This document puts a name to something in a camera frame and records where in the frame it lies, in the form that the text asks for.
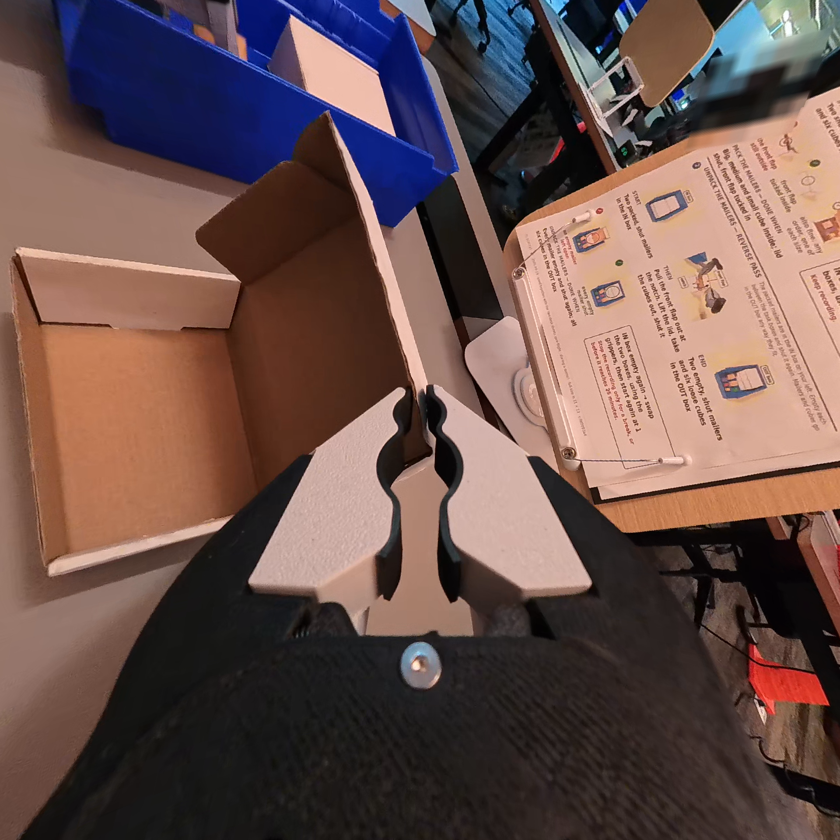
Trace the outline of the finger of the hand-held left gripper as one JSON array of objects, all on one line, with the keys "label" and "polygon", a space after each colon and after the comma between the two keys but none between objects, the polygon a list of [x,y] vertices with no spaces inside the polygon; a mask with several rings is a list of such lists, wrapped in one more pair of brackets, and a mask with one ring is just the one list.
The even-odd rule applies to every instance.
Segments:
[{"label": "finger of the hand-held left gripper", "polygon": [[238,11],[236,1],[205,1],[207,28],[215,46],[238,51]]}]

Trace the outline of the blue plastic bin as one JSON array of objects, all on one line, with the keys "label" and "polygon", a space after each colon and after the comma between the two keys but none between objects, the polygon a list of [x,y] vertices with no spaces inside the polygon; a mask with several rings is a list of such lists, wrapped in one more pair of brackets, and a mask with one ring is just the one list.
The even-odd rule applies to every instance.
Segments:
[{"label": "blue plastic bin", "polygon": [[[52,2],[70,94],[101,114],[113,142],[251,184],[291,159],[305,128],[327,113],[388,227],[457,172],[405,16],[389,18],[377,2],[236,2],[240,58],[164,5]],[[292,19],[378,75],[393,133],[269,71]]]}]

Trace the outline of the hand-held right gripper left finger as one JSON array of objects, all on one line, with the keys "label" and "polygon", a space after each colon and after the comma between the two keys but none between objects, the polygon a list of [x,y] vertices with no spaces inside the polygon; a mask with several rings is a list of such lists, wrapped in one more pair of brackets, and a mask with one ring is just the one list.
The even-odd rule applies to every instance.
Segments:
[{"label": "hand-held right gripper left finger", "polygon": [[390,600],[402,574],[404,470],[413,394],[396,388],[311,455],[248,584],[317,602]]}]

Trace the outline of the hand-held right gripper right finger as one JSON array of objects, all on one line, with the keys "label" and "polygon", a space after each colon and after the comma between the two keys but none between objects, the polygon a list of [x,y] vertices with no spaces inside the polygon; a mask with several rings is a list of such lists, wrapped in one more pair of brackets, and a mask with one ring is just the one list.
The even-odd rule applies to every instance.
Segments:
[{"label": "hand-held right gripper right finger", "polygon": [[450,602],[525,603],[592,587],[535,463],[438,385],[425,392],[440,503],[437,572]]}]

